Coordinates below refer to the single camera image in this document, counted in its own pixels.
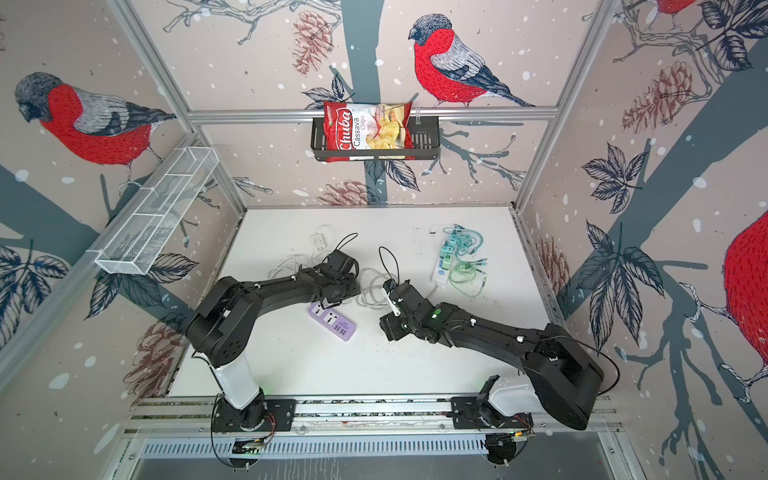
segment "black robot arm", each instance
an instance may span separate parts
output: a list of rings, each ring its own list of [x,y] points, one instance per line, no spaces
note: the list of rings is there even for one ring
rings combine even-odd
[[[465,347],[506,362],[531,379],[541,405],[563,425],[587,428],[603,370],[555,324],[522,329],[472,315],[451,303],[433,306],[409,281],[384,283],[392,313],[379,325],[389,341],[413,334],[430,343]]]

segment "metal vent grille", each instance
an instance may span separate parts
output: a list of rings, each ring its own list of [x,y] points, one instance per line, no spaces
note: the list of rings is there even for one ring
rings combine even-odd
[[[232,454],[236,438],[215,439],[219,456],[253,458]],[[257,453],[260,458],[297,459],[404,455],[487,455],[485,435],[365,435],[275,438]],[[141,458],[213,458],[210,439],[148,439]]]

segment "electrical outlet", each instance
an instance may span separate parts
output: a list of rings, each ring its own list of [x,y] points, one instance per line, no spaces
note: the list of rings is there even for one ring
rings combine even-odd
[[[324,309],[320,302],[310,305],[307,313],[345,342],[357,329],[353,322],[341,316],[334,309]]]

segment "bird illustration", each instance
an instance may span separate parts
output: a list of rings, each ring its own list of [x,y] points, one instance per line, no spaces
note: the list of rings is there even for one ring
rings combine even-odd
[[[437,98],[436,107],[445,101],[469,106],[484,97],[507,98],[522,107],[533,107],[515,97],[485,66],[485,60],[464,45],[445,15],[422,16],[408,39],[415,41],[416,77]]]
[[[654,22],[659,17],[660,13],[666,13],[668,15],[672,15],[672,28],[670,28],[670,31],[667,33],[671,33],[674,30],[682,30],[683,25],[680,23],[677,23],[677,19],[675,18],[675,15],[682,12],[684,8],[686,8],[689,5],[692,5],[695,0],[650,0],[650,3],[654,6],[656,9],[656,13],[654,14],[654,19],[650,21],[648,26],[646,27],[646,31],[652,32]]]
[[[95,164],[125,165],[128,179],[118,186],[121,194],[127,185],[138,185],[131,180],[131,162],[145,150],[155,154],[149,145],[155,128],[176,118],[114,95],[93,94],[40,71],[24,77],[15,95],[24,119],[39,119],[75,155]]]
[[[681,285],[689,288],[696,300],[697,312],[690,318],[692,321],[698,320],[702,308],[725,316],[739,327],[741,334],[763,359],[760,371],[746,380],[733,367],[720,365],[744,387],[744,397],[737,397],[737,400],[750,403],[750,387],[768,377],[768,212],[733,239],[725,254],[723,275],[727,300],[725,308],[702,303],[693,285]]]

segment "bird head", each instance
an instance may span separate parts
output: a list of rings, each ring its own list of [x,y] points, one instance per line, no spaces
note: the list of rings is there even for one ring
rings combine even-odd
[[[42,71],[24,77],[16,85],[16,103],[24,119],[32,121],[39,118],[41,121],[52,121],[51,110],[48,108],[48,94],[63,84],[59,77]]]
[[[411,28],[411,32],[408,34],[408,39],[415,41],[420,47],[423,47],[433,33],[443,28],[448,30],[453,28],[448,17],[439,13],[430,13],[416,20],[413,28]]]

